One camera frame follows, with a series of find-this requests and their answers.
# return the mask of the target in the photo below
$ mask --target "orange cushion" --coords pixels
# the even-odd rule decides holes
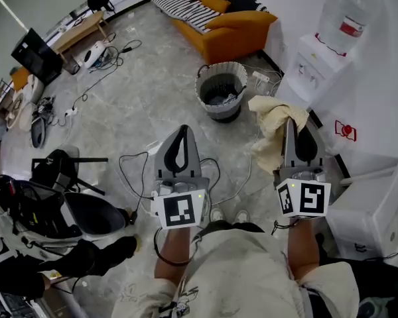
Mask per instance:
[[[25,68],[19,68],[14,74],[11,75],[13,81],[13,89],[18,91],[28,83],[28,76],[31,73]]]
[[[230,5],[230,1],[227,0],[201,0],[201,2],[204,6],[207,6],[219,13],[225,13]]]

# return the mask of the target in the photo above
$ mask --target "power strip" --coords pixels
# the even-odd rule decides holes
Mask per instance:
[[[259,73],[259,72],[257,72],[257,71],[254,71],[252,75],[253,75],[254,77],[256,77],[256,78],[258,78],[258,79],[264,81],[264,82],[270,82],[270,78],[269,78],[269,77],[264,76],[263,74],[261,74],[261,73]]]

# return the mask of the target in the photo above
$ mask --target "marble floor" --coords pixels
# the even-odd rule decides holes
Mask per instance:
[[[88,100],[77,102],[79,112],[71,121],[68,119],[64,127],[47,128],[43,148],[33,148],[29,133],[10,130],[1,145],[2,172],[29,178],[31,158],[45,157],[61,144],[72,144],[80,149],[83,157],[109,158],[107,164],[82,164],[80,177],[104,189],[105,198],[116,207],[134,208],[137,200],[121,179],[119,157],[149,150],[178,126],[187,124],[196,137],[200,157],[214,158],[220,165],[221,179],[212,190],[212,200],[217,202],[232,196],[248,175],[250,147],[258,131],[255,114],[247,106],[248,100],[255,95],[254,69],[246,67],[249,81],[239,118],[230,124],[216,123],[207,116],[194,92],[196,72],[204,61],[166,15],[147,3],[112,20],[105,30],[116,33],[111,45],[118,49],[136,38],[143,44],[122,54],[123,65],[91,88]],[[97,40],[101,40],[99,32],[76,45],[72,54],[77,59],[84,57],[86,50]],[[242,58],[239,62],[271,69],[256,55]],[[109,70],[89,73],[84,67],[75,76],[62,71],[44,92],[44,96],[56,97],[56,120],[63,124],[64,113],[74,100],[107,73]],[[266,74],[277,80],[276,75]],[[268,90],[271,84],[260,87]],[[143,162],[142,157],[123,163],[125,173],[138,191],[141,189]],[[203,174],[213,182],[217,170],[211,162],[205,163]],[[151,156],[145,169],[145,194],[150,194],[153,184]],[[144,201],[143,205],[149,209],[149,201]],[[238,210],[247,209],[254,223],[271,232],[273,221],[279,216],[273,177],[252,161],[251,177],[245,187],[221,207],[229,220]],[[153,234],[158,226],[158,219],[140,208],[135,226],[121,233],[137,233],[142,238],[140,253],[104,277],[87,277],[78,282],[74,297],[88,317],[110,317],[121,286],[137,276],[153,273],[157,259],[153,251]]]

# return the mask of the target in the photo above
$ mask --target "water bottle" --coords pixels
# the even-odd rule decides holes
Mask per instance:
[[[317,39],[345,56],[363,34],[378,8],[379,0],[326,0]]]

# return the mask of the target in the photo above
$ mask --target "towel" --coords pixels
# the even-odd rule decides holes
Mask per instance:
[[[252,154],[257,158],[258,166],[270,174],[283,162],[284,124],[292,118],[301,131],[308,120],[308,112],[273,97],[256,95],[249,100],[249,109],[257,112],[257,122],[264,138],[252,146]]]

